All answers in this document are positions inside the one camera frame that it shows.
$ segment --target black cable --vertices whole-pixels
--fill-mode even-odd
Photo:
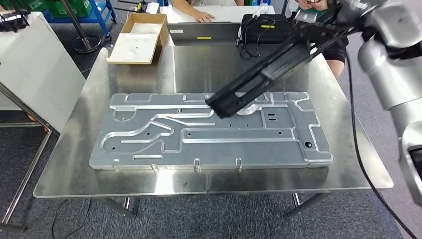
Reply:
[[[67,202],[68,200],[64,200],[56,209],[56,215],[54,216],[54,220],[53,220],[53,224],[51,225],[51,236],[53,239],[56,239],[56,237],[54,236],[54,225],[56,224],[56,220],[57,220],[57,216],[59,214],[59,210],[60,208],[63,206],[63,204],[65,204],[65,202]],[[76,228],[75,230],[71,231],[70,233],[66,234],[62,239],[66,239],[67,237],[69,237],[70,235],[72,235],[73,233],[77,232],[78,230],[80,230],[84,225],[85,225],[85,221],[88,217],[88,212],[90,211],[91,208],[91,202],[92,199],[90,199],[89,203],[88,203],[88,209],[87,212],[85,213],[84,219],[82,220],[82,223],[79,225],[78,228]]]
[[[246,23],[243,23],[241,25],[241,29],[242,30],[241,30],[240,36],[237,37],[237,41],[236,41],[236,47],[237,48],[239,48],[240,47],[240,44],[241,44],[241,48],[239,50],[240,51],[240,54],[242,56],[244,56],[244,54],[247,53],[251,58],[258,57],[259,55],[256,55],[256,53],[258,51],[259,40],[260,40],[261,36],[266,31],[268,31],[269,28],[271,28],[271,26],[274,26],[277,21],[281,21],[281,20],[274,20],[274,19],[271,19],[271,18],[268,18],[268,17],[260,16],[260,17],[253,17],[253,18],[249,19]],[[249,27],[251,25],[254,25],[254,24],[262,24],[262,23],[270,23],[270,22],[272,22],[271,25],[270,25],[270,27],[267,28],[267,29],[265,29],[263,32],[261,32],[261,34],[259,34],[258,39],[257,39],[257,43],[256,43],[256,47],[255,47],[255,52],[254,52],[254,54],[252,54],[248,50],[248,47],[247,47],[247,32],[248,32]]]
[[[357,143],[357,133],[356,133],[356,116],[355,116],[355,103],[353,99],[353,82],[352,82],[352,67],[350,63],[350,57],[349,54],[346,51],[346,59],[347,59],[347,65],[348,65],[348,71],[349,71],[349,86],[350,86],[350,105],[351,105],[351,112],[352,112],[352,130],[353,130],[353,141],[355,144],[355,150],[356,150],[356,156],[357,160],[359,162],[360,169],[363,172],[363,175],[365,176],[366,180],[368,181],[369,185],[371,186],[372,191],[374,191],[375,195],[377,196],[378,200],[384,205],[384,207],[387,209],[387,211],[393,216],[393,218],[402,226],[402,228],[409,234],[409,236],[412,239],[418,239],[412,231],[403,223],[403,221],[397,216],[397,214],[388,206],[388,204],[385,202],[385,200],[382,198],[378,190],[375,188],[374,184],[372,183],[371,179],[368,176],[368,173],[365,170],[365,167],[363,166],[362,159],[360,157],[359,147]]]

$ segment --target metal panel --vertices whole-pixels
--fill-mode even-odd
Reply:
[[[205,104],[210,96],[113,95],[90,157],[91,167],[267,169],[333,162],[306,92],[264,93],[227,119],[220,119]]]

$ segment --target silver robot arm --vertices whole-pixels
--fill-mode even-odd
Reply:
[[[391,113],[399,165],[413,201],[422,207],[422,24],[399,3],[370,3],[342,0],[338,19],[363,18],[365,28],[378,36],[365,39],[359,63]]]

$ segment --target green crate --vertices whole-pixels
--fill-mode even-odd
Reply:
[[[16,5],[19,9],[25,9],[21,1],[24,1],[31,8],[32,11],[44,11],[47,9],[47,5],[43,0],[18,0]],[[13,10],[12,4],[9,0],[0,0],[0,5],[5,10]]]
[[[46,0],[47,8],[53,18],[69,17],[60,0]],[[87,17],[91,13],[91,5],[88,0],[68,0],[70,9],[77,17]]]

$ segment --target laptop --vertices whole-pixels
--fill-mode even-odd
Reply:
[[[240,23],[178,23],[167,24],[175,46],[190,45],[234,45]]]

